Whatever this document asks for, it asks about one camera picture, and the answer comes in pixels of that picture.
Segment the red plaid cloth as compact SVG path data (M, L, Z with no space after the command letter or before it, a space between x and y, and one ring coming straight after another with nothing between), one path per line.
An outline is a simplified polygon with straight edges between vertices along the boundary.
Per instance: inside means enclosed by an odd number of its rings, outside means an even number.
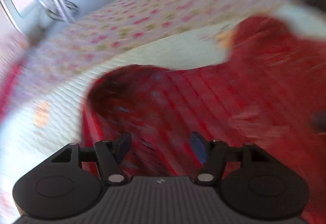
M83 104L83 144L129 132L124 172L194 176L193 131L209 141L253 143L304 177L303 216L325 223L325 130L313 125L325 111L325 40L252 16L231 33L228 53L222 64L192 70L132 65L105 74Z

